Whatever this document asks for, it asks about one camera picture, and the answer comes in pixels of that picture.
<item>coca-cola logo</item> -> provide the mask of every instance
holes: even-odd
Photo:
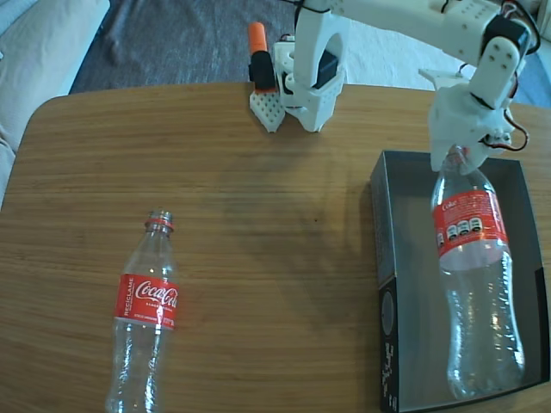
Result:
[[[453,208],[456,205],[457,205],[457,201],[456,200],[451,200],[448,203],[442,205],[442,210],[443,211],[448,211],[450,208]]]
[[[160,305],[176,308],[178,290],[175,288],[152,287],[151,281],[144,281],[136,288],[135,296],[137,299],[150,299]]]

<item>white floor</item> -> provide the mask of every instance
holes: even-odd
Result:
[[[551,42],[542,40],[542,46],[537,53],[542,60],[543,68],[547,72],[548,77],[551,79]]]
[[[538,53],[551,79],[551,42],[544,40]],[[432,90],[432,85],[418,75],[419,69],[456,72],[461,63],[402,34],[351,23],[347,83]],[[473,68],[465,68],[464,73],[471,75]]]

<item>cardboard box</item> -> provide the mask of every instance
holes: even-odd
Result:
[[[481,170],[496,189],[510,239],[515,312],[526,358],[523,382],[513,390],[518,391],[549,381],[542,256],[521,164],[488,159]],[[419,412],[480,401],[459,403],[448,388],[449,309],[430,214],[435,183],[426,153],[383,151],[371,176],[385,412]]]

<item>coca-cola bottle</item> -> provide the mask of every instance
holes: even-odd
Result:
[[[498,197],[462,148],[449,152],[432,195],[440,274],[451,317],[449,388],[458,399],[522,383],[512,259]]]
[[[150,214],[145,235],[124,267],[115,307],[113,378],[108,413],[158,413],[158,382],[174,328],[178,286],[172,215]]]

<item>red label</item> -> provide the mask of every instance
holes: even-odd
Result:
[[[501,239],[507,234],[493,192],[469,191],[450,196],[432,212],[438,255],[481,239]]]
[[[161,324],[174,329],[178,286],[144,275],[123,274],[119,284],[115,317]]]

